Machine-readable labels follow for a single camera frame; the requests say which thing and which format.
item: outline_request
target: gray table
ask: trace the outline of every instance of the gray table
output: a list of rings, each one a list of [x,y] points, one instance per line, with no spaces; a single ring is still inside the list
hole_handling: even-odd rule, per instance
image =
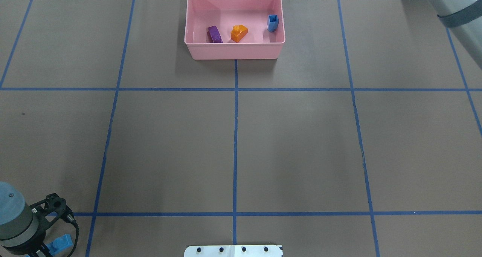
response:
[[[186,0],[0,0],[0,180],[78,257],[480,256],[475,62],[425,1],[283,6],[278,60],[195,61]]]

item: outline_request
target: black cable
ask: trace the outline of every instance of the black cable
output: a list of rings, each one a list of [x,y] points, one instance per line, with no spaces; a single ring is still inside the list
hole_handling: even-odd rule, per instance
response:
[[[72,247],[72,250],[70,251],[69,255],[67,255],[67,257],[71,257],[72,254],[74,254],[74,251],[75,251],[75,248],[77,247],[77,242],[79,241],[79,224],[77,224],[77,221],[72,221],[71,222],[72,225],[74,225],[75,227],[75,242],[74,242],[74,247]]]

